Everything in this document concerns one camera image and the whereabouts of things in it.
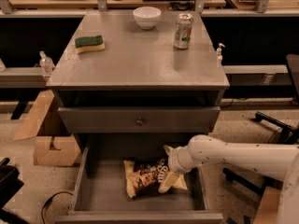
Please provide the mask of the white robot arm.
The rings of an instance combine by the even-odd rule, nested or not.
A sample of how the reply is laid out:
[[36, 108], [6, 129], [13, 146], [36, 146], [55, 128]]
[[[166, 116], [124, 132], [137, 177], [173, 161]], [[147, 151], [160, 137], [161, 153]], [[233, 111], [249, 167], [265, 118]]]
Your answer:
[[299, 221], [299, 146], [227, 143], [199, 134], [185, 147], [165, 148], [169, 171], [159, 191], [167, 192], [182, 175], [207, 163], [226, 162], [283, 183], [275, 224]]

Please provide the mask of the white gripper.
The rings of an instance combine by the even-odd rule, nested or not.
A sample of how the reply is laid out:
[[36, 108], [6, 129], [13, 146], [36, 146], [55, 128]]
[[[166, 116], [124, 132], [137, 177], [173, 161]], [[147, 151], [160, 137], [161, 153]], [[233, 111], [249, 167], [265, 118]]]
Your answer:
[[168, 156], [168, 166], [172, 172], [167, 172], [159, 180], [158, 191], [160, 193], [166, 193], [178, 181], [179, 174], [187, 174], [193, 168], [194, 162], [191, 153], [186, 147], [172, 148]]

